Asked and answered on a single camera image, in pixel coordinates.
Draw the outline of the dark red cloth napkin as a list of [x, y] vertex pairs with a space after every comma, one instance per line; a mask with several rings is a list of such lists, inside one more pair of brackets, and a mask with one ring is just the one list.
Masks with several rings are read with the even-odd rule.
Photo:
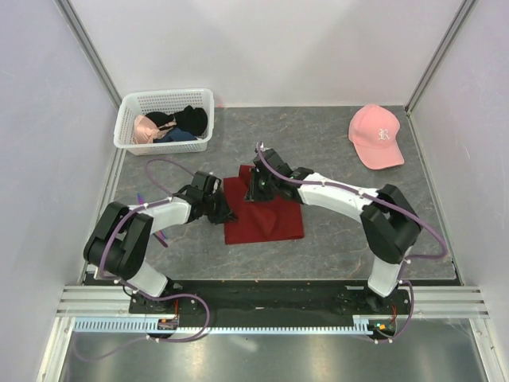
[[305, 236], [301, 206], [276, 197], [272, 201], [245, 201], [251, 167], [241, 165], [235, 177], [223, 180], [223, 191], [237, 220], [224, 225], [227, 245], [299, 240]]

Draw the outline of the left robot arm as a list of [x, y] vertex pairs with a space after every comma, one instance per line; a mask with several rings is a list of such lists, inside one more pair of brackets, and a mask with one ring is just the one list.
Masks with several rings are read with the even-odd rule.
[[123, 283], [147, 297], [158, 313], [172, 309], [171, 279], [146, 260], [150, 237], [166, 228], [206, 217], [211, 224], [236, 220], [227, 203], [222, 180], [198, 171], [189, 185], [159, 201], [139, 205], [111, 202], [84, 246], [84, 259], [98, 275]]

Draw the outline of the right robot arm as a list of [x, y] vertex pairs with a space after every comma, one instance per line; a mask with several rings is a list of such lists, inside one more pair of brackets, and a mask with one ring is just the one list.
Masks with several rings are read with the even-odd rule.
[[253, 164], [246, 201], [280, 197], [300, 205], [322, 207], [361, 224], [375, 256], [363, 300], [373, 313], [389, 308], [403, 260], [422, 231], [402, 192], [393, 185], [380, 189], [348, 185], [305, 167], [293, 170], [273, 149], [260, 150]]

